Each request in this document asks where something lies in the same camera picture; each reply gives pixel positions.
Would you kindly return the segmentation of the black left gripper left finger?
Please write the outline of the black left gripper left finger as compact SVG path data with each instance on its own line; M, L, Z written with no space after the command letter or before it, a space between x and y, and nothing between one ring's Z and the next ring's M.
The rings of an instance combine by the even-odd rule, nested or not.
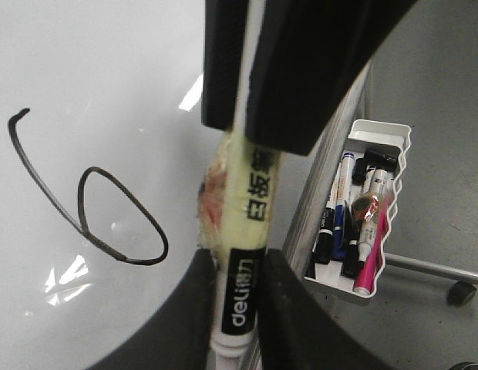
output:
M233 125L247 21L248 1L206 1L202 121L228 130Z

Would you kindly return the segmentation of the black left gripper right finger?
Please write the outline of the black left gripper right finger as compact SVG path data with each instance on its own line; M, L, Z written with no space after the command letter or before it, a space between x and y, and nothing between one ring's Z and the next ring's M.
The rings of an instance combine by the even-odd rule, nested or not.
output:
M246 136L307 156L412 1L268 1L251 71Z

